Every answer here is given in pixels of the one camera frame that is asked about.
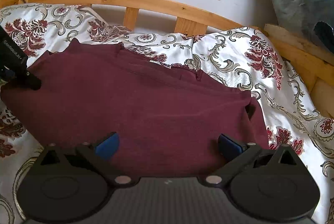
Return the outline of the white floral satin bedspread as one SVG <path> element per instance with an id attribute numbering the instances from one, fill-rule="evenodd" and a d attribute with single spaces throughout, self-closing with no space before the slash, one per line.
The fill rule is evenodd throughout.
<path id="1" fill-rule="evenodd" d="M 290 145 L 320 188 L 314 221 L 333 223 L 333 88 L 323 80 L 308 88 L 301 69 L 284 60 L 260 31 L 135 34 L 107 24 L 86 6 L 50 4 L 5 7 L 1 26 L 28 55 L 29 65 L 46 51 L 63 51 L 73 38 L 85 44 L 124 43 L 152 61 L 202 70 L 228 87 L 250 91 L 262 107 L 269 146 Z"/>

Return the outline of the wooden bed frame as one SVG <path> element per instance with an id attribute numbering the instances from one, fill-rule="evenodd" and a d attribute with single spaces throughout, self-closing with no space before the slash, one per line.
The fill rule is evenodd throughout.
<path id="1" fill-rule="evenodd" d="M 175 16 L 176 33 L 197 35 L 205 33 L 208 27 L 219 30 L 240 27 L 240 24 L 217 14 L 170 0 L 1 0 L 1 7 L 33 2 L 122 6 L 126 9 L 123 25 L 130 30 L 135 28 L 141 9 Z M 323 116 L 332 117 L 333 54 L 280 26 L 266 24 L 261 31 L 279 54 L 296 67 L 317 110 Z"/>

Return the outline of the maroon long-sleeve shirt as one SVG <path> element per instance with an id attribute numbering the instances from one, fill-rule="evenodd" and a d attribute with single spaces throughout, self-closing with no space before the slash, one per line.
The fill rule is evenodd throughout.
<path id="1" fill-rule="evenodd" d="M 220 134 L 268 148 L 257 99 L 201 70 L 167 68 L 120 44 L 77 40 L 44 53 L 30 70 L 41 88 L 7 84 L 1 99 L 33 137 L 74 147 L 116 132 L 120 145 L 110 161 L 129 176 L 209 174 L 225 162 Z"/>

